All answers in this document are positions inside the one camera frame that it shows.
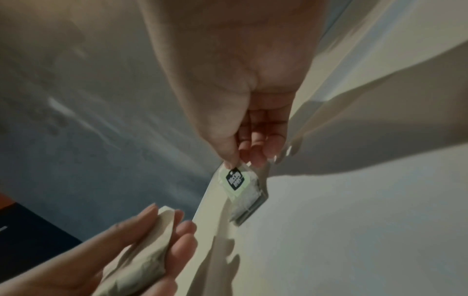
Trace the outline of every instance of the gray floor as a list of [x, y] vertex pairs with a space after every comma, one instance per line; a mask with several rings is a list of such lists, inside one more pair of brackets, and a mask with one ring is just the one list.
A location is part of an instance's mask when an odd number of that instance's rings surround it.
[[[350, 0], [332, 1], [329, 27]], [[220, 160], [134, 1], [0, 1], [0, 192], [87, 239], [151, 202], [195, 213]]]

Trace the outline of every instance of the green tag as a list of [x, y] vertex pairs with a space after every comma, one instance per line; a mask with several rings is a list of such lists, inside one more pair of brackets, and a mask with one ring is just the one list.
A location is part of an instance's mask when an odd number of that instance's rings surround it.
[[223, 167], [219, 171], [219, 182], [226, 190], [229, 198], [234, 202], [250, 184], [250, 176], [243, 166], [232, 170]]

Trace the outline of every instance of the black logo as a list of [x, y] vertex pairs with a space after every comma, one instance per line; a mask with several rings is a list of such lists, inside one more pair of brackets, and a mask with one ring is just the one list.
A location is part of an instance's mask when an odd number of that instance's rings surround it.
[[228, 175], [226, 176], [226, 180], [232, 189], [237, 190], [242, 185], [242, 183], [244, 183], [244, 176], [237, 168], [234, 168], [233, 170], [229, 171]]

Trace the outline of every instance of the skin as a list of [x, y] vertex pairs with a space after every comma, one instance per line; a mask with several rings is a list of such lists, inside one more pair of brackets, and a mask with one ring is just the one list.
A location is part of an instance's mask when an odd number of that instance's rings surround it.
[[[158, 208], [153, 204], [138, 216], [119, 223], [32, 270], [0, 285], [0, 296], [89, 296], [99, 285], [102, 269], [126, 246], [142, 239], [154, 226]], [[195, 253], [196, 226], [175, 212], [175, 226], [166, 255], [166, 275], [142, 296], [173, 296], [175, 278]]]
[[139, 0], [188, 119], [228, 168], [263, 166], [286, 141], [326, 0]]

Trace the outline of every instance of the person's left hand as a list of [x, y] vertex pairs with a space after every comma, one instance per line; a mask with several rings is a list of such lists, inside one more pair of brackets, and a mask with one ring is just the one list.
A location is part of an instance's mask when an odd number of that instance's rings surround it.
[[[89, 296], [99, 285], [102, 269], [128, 245], [147, 234], [154, 226], [158, 208], [153, 204], [138, 216], [119, 223], [32, 270], [0, 285], [0, 296]], [[174, 232], [166, 254], [166, 275], [142, 296], [173, 296], [175, 278], [195, 253], [196, 226], [182, 221], [176, 210]]]

